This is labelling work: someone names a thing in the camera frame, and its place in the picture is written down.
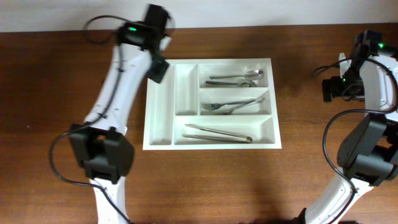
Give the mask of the steel tablespoon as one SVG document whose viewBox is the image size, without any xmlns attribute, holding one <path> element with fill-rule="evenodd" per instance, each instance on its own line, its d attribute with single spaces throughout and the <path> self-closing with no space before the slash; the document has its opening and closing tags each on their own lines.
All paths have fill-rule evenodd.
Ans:
<svg viewBox="0 0 398 224">
<path fill-rule="evenodd" d="M 244 75 L 211 75 L 209 76 L 210 79 L 225 79 L 225 78 L 236 78 L 236 77 L 243 77 L 247 80 L 259 80 L 264 77 L 264 71 L 260 70 L 250 70 L 247 71 Z"/>
</svg>

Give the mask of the steel fork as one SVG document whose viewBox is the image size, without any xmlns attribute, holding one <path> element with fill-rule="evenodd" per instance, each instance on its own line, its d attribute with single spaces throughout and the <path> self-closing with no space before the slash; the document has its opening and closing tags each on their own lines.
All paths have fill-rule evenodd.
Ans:
<svg viewBox="0 0 398 224">
<path fill-rule="evenodd" d="M 220 109 L 223 106 L 228 106 L 228 105 L 241 105 L 243 103 L 247 103 L 249 101 L 252 101 L 253 99 L 248 99 L 248 100 L 242 100 L 242 101 L 233 101 L 233 102 L 228 102 L 228 103 L 201 103 L 201 107 L 204 110 L 210 110 L 210 111 L 215 111 Z"/>
<path fill-rule="evenodd" d="M 238 109 L 241 109 L 241 108 L 244 108 L 244 107 L 247 107 L 247 106 L 251 106 L 251 105 L 255 105 L 257 103 L 262 103 L 264 100 L 265 100 L 265 98 L 257 98 L 255 100 L 249 101 L 247 103 L 243 103 L 241 105 L 234 106 L 234 107 L 232 107 L 229 110 L 216 112 L 215 115 L 232 115 L 233 112 L 238 110 Z"/>
</svg>

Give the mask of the steel table knife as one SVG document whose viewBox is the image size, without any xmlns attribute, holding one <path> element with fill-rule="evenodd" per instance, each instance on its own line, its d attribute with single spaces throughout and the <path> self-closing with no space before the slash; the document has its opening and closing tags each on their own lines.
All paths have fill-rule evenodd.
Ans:
<svg viewBox="0 0 398 224">
<path fill-rule="evenodd" d="M 238 142 L 238 143 L 252 143 L 252 138 L 245 139 L 234 139 L 234 138 L 226 138 L 226 137 L 214 137 L 214 136 L 203 136 L 203 135 L 191 135 L 191 134 L 183 134 L 184 138 L 190 139 L 203 139 L 209 141 L 223 141 L 223 142 Z"/>
<path fill-rule="evenodd" d="M 236 134 L 236 133 L 231 133 L 231 132 L 227 132 L 227 131 L 206 128 L 206 127 L 198 126 L 198 125 L 195 125 L 195 124 L 185 124 L 185 126 L 188 127 L 188 128 L 198 129 L 200 131 L 205 131 L 205 132 L 215 133 L 215 134 L 221 134 L 221 135 L 225 135 L 225 136 L 231 136 L 231 137 L 234 137 L 234 138 L 241 138 L 241 139 L 252 138 L 250 136 L 245 136 L 245 135 L 242 135 L 242 134 Z"/>
</svg>

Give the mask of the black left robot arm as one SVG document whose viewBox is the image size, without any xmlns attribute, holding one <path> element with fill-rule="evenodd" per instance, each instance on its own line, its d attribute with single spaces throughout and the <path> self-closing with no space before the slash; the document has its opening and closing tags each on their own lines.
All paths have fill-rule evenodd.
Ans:
<svg viewBox="0 0 398 224">
<path fill-rule="evenodd" d="M 99 223 L 129 223 L 125 182 L 134 146 L 126 139 L 127 121 L 144 78 L 160 83 L 169 68 L 162 55 L 171 38 L 171 15 L 151 4 L 142 21 L 116 29 L 111 65 L 99 96 L 83 124 L 71 126 L 69 140 L 80 168 L 95 192 Z"/>
</svg>

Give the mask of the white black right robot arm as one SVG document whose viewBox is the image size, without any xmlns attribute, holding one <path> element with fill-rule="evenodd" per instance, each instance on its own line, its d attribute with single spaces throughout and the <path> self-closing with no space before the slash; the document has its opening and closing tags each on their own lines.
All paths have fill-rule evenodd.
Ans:
<svg viewBox="0 0 398 224">
<path fill-rule="evenodd" d="M 335 176 L 293 223 L 341 223 L 360 197 L 397 177 L 397 48 L 384 43 L 380 32 L 366 30 L 354 38 L 351 54 L 340 54 L 332 66 L 340 74 L 322 81 L 323 100 L 358 100 L 365 107 L 342 111 L 329 120 L 322 150 Z M 354 113 L 364 118 L 344 138 L 333 164 L 326 148 L 329 129 L 338 118 Z"/>
</svg>

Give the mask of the steel spoon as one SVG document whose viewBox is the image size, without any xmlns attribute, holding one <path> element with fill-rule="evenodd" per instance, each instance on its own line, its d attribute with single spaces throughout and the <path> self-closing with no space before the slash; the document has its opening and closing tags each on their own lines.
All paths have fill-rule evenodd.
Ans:
<svg viewBox="0 0 398 224">
<path fill-rule="evenodd" d="M 257 84 L 254 83 L 251 80 L 238 80 L 236 82 L 220 82 L 220 81 L 205 81 L 204 82 L 205 86 L 211 86 L 211 85 L 223 85 L 223 86 L 236 86 L 236 87 L 257 87 Z"/>
</svg>

